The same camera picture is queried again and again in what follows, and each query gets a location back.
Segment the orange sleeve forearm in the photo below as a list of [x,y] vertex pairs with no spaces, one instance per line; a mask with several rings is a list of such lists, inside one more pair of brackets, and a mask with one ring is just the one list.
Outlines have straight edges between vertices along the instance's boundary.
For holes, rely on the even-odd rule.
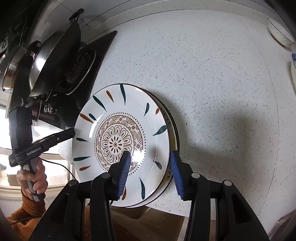
[[29,240],[45,211],[44,201],[35,202],[22,193],[22,206],[6,219],[20,240]]

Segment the person's left hand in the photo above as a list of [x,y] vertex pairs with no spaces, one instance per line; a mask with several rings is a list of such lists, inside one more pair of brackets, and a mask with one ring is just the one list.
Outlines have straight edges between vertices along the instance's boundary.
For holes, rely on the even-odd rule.
[[45,166],[43,165],[41,158],[38,158],[37,172],[35,174],[27,170],[20,169],[16,174],[16,179],[19,186],[21,187],[23,195],[25,197],[28,197],[32,201],[34,201],[34,196],[30,191],[27,182],[34,182],[33,189],[36,191],[37,194],[45,193],[48,188],[47,176],[45,174]]

